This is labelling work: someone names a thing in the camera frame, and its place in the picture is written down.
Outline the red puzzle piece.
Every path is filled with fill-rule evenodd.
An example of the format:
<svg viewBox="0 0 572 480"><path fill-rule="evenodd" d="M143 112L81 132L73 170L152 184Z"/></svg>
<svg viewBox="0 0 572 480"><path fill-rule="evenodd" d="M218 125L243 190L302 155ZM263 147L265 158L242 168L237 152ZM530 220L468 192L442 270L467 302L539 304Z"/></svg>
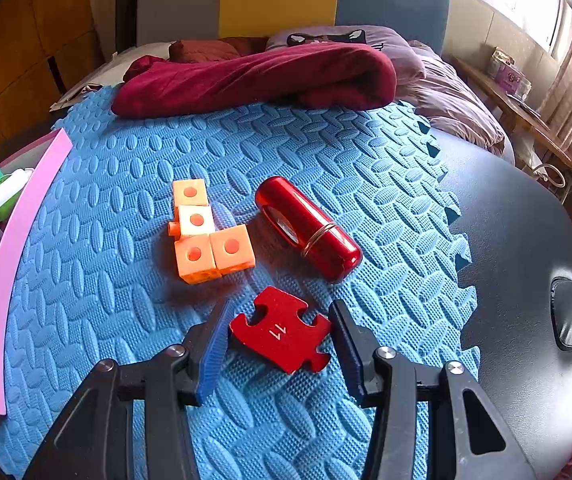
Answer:
<svg viewBox="0 0 572 480"><path fill-rule="evenodd" d="M303 367L318 373L330 360L330 355L318 347L332 330L332 323L322 314L315 315L311 323L304 322L301 315L307 308L305 301L269 286L254 300L258 321L251 324L239 313L228 327L241 344L284 373L292 374Z"/></svg>

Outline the orange cube block toy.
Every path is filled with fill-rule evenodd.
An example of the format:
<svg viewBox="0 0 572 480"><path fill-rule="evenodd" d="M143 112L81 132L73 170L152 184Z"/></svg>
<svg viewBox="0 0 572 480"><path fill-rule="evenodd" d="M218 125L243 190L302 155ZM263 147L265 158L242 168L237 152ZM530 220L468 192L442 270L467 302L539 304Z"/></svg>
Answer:
<svg viewBox="0 0 572 480"><path fill-rule="evenodd" d="M179 278L196 285L251 269L256 256L244 224L218 230L202 179L172 182L173 238Z"/></svg>

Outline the red metallic capsule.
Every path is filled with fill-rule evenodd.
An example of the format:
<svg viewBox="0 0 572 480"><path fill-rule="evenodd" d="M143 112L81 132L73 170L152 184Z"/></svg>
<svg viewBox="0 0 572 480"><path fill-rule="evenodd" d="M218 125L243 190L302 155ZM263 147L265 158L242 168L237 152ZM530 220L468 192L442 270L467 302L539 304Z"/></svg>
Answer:
<svg viewBox="0 0 572 480"><path fill-rule="evenodd" d="M326 281L341 282L361 263L358 244L285 178L263 181L254 199L269 224Z"/></svg>

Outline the green white plug-in device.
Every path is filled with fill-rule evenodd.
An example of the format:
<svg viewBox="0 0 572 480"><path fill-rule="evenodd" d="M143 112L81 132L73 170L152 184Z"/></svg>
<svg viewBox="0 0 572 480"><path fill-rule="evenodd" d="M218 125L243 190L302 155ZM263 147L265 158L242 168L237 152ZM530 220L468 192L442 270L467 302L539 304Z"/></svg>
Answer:
<svg viewBox="0 0 572 480"><path fill-rule="evenodd" d="M0 223L9 218L32 174L32 168L19 168L0 177Z"/></svg>

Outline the blue foam puzzle mat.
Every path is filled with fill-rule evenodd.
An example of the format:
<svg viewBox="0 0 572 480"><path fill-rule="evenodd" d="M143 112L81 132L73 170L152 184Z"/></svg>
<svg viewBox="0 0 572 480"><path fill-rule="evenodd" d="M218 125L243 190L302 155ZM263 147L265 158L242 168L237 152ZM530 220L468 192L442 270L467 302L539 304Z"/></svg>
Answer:
<svg viewBox="0 0 572 480"><path fill-rule="evenodd" d="M380 344L429 366L480 369L461 334L477 305L451 230L449 165L417 106L300 110L254 103L126 119L91 93L59 119L69 154L21 245L3 337L0 467L21 477L103 359L152 358L223 301L236 325L273 295L271 323L216 360L188 412L205 479L356 479L374 414L347 392L328 337L292 357L340 300Z"/></svg>

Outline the pink striped duvet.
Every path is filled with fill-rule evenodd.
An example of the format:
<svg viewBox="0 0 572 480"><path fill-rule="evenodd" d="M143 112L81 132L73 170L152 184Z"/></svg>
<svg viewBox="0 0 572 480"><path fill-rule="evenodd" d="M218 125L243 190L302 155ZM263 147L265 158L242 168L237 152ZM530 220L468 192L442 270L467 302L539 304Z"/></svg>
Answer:
<svg viewBox="0 0 572 480"><path fill-rule="evenodd" d="M398 84L398 98L413 105L434 128L514 164L504 129L455 68L420 41L411 40L410 47L423 63L424 76Z"/></svg>

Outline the pink shallow cardboard box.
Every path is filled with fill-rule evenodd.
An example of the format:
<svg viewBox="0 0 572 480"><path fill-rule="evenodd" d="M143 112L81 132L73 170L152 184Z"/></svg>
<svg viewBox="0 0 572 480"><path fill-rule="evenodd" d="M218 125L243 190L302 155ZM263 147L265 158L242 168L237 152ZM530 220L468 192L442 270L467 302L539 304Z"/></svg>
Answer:
<svg viewBox="0 0 572 480"><path fill-rule="evenodd" d="M0 243L0 415L6 413L4 393L4 344L10 293L32 222L54 177L72 149L64 129L59 128L9 156L1 170L30 169L32 174L19 193L17 203L4 224Z"/></svg>

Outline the maroon blanket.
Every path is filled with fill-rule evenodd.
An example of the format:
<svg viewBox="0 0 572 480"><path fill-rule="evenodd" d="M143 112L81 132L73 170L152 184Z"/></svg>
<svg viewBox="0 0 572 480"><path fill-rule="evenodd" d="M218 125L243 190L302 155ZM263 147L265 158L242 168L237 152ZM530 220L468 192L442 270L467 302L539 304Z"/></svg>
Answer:
<svg viewBox="0 0 572 480"><path fill-rule="evenodd" d="M111 110L129 119L254 103L371 110L391 103L396 93L396 70L382 52L367 44L321 42L193 64L146 55L126 71Z"/></svg>

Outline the wooden side table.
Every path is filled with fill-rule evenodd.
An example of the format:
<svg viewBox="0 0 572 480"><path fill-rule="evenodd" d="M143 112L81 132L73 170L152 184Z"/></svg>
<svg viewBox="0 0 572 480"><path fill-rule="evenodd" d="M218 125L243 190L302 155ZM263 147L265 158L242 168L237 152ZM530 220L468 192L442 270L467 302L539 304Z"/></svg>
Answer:
<svg viewBox="0 0 572 480"><path fill-rule="evenodd" d="M451 64L464 81L481 92L487 107L500 113L499 123L510 138L517 167L553 193L572 221L572 159L545 122L474 66L460 58Z"/></svg>

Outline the purple cat pillow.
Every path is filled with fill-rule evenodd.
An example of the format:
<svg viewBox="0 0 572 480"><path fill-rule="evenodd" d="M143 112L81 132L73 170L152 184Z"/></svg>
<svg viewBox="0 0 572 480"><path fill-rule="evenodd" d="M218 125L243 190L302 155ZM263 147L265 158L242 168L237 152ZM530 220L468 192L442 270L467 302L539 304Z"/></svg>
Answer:
<svg viewBox="0 0 572 480"><path fill-rule="evenodd" d="M420 57L401 35L385 26L314 26L283 30L269 38L266 50L318 42L367 44L390 58L397 73L398 84L408 84L425 77L424 64Z"/></svg>

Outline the white folded bag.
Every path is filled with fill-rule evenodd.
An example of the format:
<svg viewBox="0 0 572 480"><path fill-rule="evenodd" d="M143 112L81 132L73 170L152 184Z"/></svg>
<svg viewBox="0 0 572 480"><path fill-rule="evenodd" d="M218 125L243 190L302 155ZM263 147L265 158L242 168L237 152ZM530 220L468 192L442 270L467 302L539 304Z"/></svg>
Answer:
<svg viewBox="0 0 572 480"><path fill-rule="evenodd" d="M53 103L50 107L50 112L58 112L79 103L87 93L122 84L124 74L134 61L144 55L168 58L170 46L170 42L153 42L152 44L144 44L141 47L129 48L121 53L115 53L109 62L81 79L57 102Z"/></svg>

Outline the purple gift box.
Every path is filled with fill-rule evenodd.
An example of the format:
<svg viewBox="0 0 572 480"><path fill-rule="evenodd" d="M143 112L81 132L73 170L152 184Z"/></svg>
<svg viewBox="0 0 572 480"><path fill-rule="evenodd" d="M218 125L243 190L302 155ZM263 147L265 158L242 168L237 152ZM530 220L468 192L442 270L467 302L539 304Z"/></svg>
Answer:
<svg viewBox="0 0 572 480"><path fill-rule="evenodd" d="M517 67L514 58L496 47L489 58L487 75L509 96L525 102L531 91L530 80Z"/></svg>

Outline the wooden wardrobe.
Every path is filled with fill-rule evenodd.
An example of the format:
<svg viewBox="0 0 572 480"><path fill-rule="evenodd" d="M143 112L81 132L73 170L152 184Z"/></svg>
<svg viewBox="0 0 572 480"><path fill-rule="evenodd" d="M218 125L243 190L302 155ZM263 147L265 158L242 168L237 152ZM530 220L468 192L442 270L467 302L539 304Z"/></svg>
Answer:
<svg viewBox="0 0 572 480"><path fill-rule="evenodd" d="M103 60L90 0L0 0L0 155Z"/></svg>

